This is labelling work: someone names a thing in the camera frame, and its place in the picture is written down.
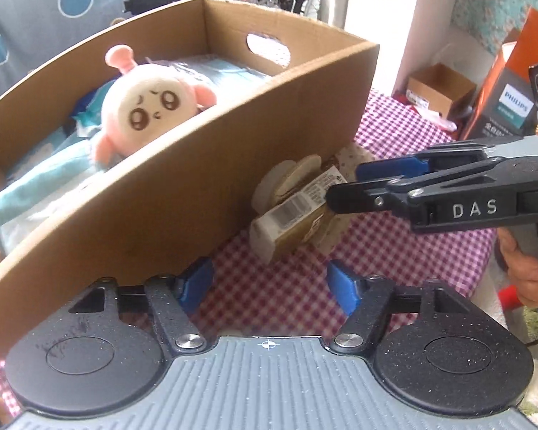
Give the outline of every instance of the human hand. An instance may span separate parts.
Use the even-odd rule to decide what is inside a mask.
[[[522,253],[518,242],[506,228],[498,229],[500,251],[508,266],[508,278],[518,298],[528,307],[538,307],[538,258]]]

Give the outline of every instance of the red handle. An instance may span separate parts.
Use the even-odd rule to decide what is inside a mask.
[[[498,292],[498,298],[500,299],[502,310],[514,310],[522,307],[522,302],[520,302],[520,299],[518,299],[516,287],[513,285],[500,290]]]

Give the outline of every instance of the plush toy eye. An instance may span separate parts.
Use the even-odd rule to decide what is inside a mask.
[[[142,130],[150,123],[150,115],[143,108],[136,108],[129,112],[129,124],[135,130]]]
[[[164,90],[161,94],[161,102],[165,109],[173,111],[179,107],[179,97],[171,90]]]

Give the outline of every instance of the philips logo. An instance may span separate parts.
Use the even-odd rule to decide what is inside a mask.
[[[520,93],[510,84],[506,84],[506,87],[504,88],[499,100],[500,103],[510,108],[521,118],[526,118],[534,105],[531,100],[529,100],[524,94]]]

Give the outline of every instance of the barcode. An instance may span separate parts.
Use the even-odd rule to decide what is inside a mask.
[[[287,202],[277,207],[271,216],[281,229],[289,228],[303,215],[311,212],[311,206],[307,203],[302,194],[291,197]]]

